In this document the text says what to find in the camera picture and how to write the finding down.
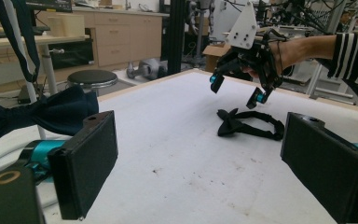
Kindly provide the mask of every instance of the striped sleeve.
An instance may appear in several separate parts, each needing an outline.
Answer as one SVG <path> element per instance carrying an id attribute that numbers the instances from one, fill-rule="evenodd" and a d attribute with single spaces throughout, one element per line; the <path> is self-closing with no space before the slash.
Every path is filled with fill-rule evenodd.
<path id="1" fill-rule="evenodd" d="M 329 77 L 358 78 L 358 34 L 337 34 Z"/>

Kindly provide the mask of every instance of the white table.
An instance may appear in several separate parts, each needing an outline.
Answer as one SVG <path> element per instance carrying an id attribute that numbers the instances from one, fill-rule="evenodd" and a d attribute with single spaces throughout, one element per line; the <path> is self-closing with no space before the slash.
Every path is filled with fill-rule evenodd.
<path id="1" fill-rule="evenodd" d="M 255 86 L 227 78 L 214 94 L 209 77 L 194 70 L 99 98 L 101 111 L 115 110 L 118 159 L 81 223 L 335 223 L 282 161 L 282 142 L 243 133 L 217 136 L 217 110 L 247 111 Z M 358 107 L 333 104 L 276 90 L 255 110 L 283 123 L 288 111 L 309 115 L 358 142 Z M 7 142 L 32 141 L 33 130 L 8 134 L 0 150 Z M 48 133 L 55 137 L 65 138 Z M 38 192 L 42 203 L 55 194 L 52 183 Z M 48 224 L 78 223 L 63 221 L 57 204 L 44 212 Z"/>

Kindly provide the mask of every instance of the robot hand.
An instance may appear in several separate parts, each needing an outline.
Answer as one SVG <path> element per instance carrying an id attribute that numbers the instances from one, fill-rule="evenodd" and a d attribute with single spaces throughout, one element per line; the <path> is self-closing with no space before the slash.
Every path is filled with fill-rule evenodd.
<path id="1" fill-rule="evenodd" d="M 259 88 L 255 89 L 246 105 L 250 109 L 256 107 L 257 102 L 264 104 L 272 91 L 282 84 L 282 79 L 276 71 L 275 59 L 269 42 L 286 40 L 274 29 L 256 36 L 255 27 L 253 5 L 248 2 L 227 37 L 228 44 L 232 46 L 231 50 L 219 59 L 210 78 L 211 90 L 218 92 L 224 81 L 224 75 L 227 73 L 238 73 L 243 67 L 254 69 L 259 75 L 264 92 Z"/>

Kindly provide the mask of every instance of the stool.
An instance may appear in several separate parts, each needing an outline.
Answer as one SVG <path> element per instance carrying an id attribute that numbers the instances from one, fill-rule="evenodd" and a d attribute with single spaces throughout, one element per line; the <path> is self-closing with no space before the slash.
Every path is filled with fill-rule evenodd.
<path id="1" fill-rule="evenodd" d="M 94 91 L 99 96 L 98 89 L 110 87 L 117 83 L 115 73 L 104 70 L 83 70 L 69 75 L 68 85 L 80 85 L 83 90 Z"/>

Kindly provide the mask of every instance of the black bow tie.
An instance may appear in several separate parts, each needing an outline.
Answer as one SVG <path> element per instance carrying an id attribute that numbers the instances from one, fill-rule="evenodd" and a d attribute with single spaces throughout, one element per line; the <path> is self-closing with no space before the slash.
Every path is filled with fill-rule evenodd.
<path id="1" fill-rule="evenodd" d="M 99 112 L 94 92 L 84 93 L 74 86 L 31 105 L 14 108 L 0 106 L 0 138 L 19 128 L 39 125 L 53 133 L 75 135 L 83 127 L 83 119 Z"/>
<path id="2" fill-rule="evenodd" d="M 226 110 L 218 110 L 217 116 L 223 120 L 223 124 L 217 131 L 217 135 L 224 136 L 233 133 L 248 133 L 255 136 L 266 137 L 280 141 L 283 139 L 284 126 L 283 124 L 274 119 L 271 115 L 260 113 L 257 111 L 247 111 L 237 114 L 238 108 L 231 110 L 229 113 Z M 240 122 L 238 119 L 257 118 L 265 122 L 272 123 L 275 127 L 275 133 L 270 131 L 263 131 L 254 128 L 248 124 Z"/>

